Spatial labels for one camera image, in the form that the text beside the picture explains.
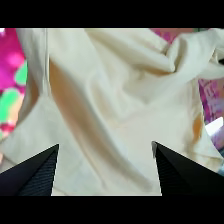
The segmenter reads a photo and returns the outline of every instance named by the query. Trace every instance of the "ridged black surface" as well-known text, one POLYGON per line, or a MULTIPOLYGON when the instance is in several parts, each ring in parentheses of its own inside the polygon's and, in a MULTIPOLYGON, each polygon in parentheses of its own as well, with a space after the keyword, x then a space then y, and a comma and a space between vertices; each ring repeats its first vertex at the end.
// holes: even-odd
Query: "ridged black surface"
POLYGON ((32 178, 22 187, 17 196, 51 196, 57 162, 54 151, 32 178))
POLYGON ((159 150, 156 151, 156 162, 163 196, 192 194, 188 184, 159 150))

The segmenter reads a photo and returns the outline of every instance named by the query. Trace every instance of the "beige cloth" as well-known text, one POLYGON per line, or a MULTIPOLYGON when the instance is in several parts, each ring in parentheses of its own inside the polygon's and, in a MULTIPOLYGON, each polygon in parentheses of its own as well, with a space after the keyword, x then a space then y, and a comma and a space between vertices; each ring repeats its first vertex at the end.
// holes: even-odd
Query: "beige cloth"
POLYGON ((66 195, 161 195, 151 141, 219 169, 197 79, 224 76, 224 31, 171 46, 149 29, 17 31, 30 73, 19 125, 0 145, 11 161, 59 143, 54 186, 66 195))

